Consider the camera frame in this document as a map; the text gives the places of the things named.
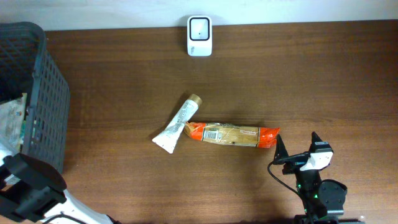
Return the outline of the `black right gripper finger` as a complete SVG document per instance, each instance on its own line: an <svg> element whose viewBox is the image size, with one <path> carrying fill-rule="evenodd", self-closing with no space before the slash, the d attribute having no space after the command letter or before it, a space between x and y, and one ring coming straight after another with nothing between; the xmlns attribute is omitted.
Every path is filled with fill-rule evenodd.
<svg viewBox="0 0 398 224"><path fill-rule="evenodd" d="M282 140L282 137L280 134L277 135L276 137L276 149L275 149L275 154L274 154L274 159L283 159L288 157L288 152L285 148L284 142Z"/></svg>
<svg viewBox="0 0 398 224"><path fill-rule="evenodd" d="M319 137L319 135L313 131L312 132L312 144L322 144L323 140Z"/></svg>

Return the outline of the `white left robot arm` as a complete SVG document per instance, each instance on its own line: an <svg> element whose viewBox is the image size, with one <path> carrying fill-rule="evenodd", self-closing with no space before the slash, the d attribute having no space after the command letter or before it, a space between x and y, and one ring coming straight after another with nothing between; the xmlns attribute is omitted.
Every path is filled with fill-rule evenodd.
<svg viewBox="0 0 398 224"><path fill-rule="evenodd" d="M72 196L63 177L50 164L18 153L4 138L1 216L18 223L118 223Z"/></svg>

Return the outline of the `dark grey plastic basket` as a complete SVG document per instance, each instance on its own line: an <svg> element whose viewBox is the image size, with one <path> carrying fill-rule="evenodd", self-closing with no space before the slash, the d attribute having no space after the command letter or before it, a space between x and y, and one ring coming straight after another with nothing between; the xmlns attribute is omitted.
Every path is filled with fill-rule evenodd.
<svg viewBox="0 0 398 224"><path fill-rule="evenodd" d="M63 170L70 90L32 22L1 24L1 100L27 94L21 152Z"/></svg>

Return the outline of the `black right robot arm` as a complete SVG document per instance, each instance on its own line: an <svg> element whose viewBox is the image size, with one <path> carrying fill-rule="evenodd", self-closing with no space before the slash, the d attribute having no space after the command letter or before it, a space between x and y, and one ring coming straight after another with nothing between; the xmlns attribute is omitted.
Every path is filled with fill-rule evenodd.
<svg viewBox="0 0 398 224"><path fill-rule="evenodd" d="M330 144L323 141L317 133L312 133L309 150L289 155L280 135L276 137L274 160L267 166L267 171L272 174L271 166L282 165L284 175L293 174L296 178L295 188L272 177L281 185L298 195L303 203L304 214L296 215L293 223L361 223L358 219L341 220L344 214L348 188L341 182L333 179L321 179L320 171L330 165L333 149Z"/></svg>

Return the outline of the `white barcode scanner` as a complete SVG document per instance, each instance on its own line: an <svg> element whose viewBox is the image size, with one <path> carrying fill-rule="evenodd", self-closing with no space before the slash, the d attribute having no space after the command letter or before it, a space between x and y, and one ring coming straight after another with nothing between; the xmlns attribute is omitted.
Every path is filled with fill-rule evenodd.
<svg viewBox="0 0 398 224"><path fill-rule="evenodd" d="M213 23L198 15L187 19L187 53L191 57L208 57L213 50Z"/></svg>

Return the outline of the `white snack bag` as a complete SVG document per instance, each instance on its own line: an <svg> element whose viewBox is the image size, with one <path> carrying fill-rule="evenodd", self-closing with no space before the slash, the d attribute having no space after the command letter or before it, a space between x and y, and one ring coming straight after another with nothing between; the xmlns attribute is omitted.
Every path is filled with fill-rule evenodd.
<svg viewBox="0 0 398 224"><path fill-rule="evenodd" d="M24 137L27 93L1 104L1 136L16 151L21 150Z"/></svg>

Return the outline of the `white cream tube gold cap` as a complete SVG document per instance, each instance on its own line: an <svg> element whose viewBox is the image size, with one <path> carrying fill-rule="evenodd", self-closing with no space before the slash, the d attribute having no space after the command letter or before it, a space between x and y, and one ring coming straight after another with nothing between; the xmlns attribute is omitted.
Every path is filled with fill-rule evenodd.
<svg viewBox="0 0 398 224"><path fill-rule="evenodd" d="M160 134L152 139L152 142L166 150L169 154L172 154L185 127L185 123L197 112L202 102L202 99L198 95L190 95L172 118L171 122Z"/></svg>

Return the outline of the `orange spaghetti packet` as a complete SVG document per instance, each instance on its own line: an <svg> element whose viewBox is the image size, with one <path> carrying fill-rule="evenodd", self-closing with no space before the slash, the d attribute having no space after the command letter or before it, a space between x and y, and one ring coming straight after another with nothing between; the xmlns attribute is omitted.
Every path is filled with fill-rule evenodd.
<svg viewBox="0 0 398 224"><path fill-rule="evenodd" d="M270 148L277 142L280 128L237 126L228 123L185 123L184 132L192 139L228 146Z"/></svg>

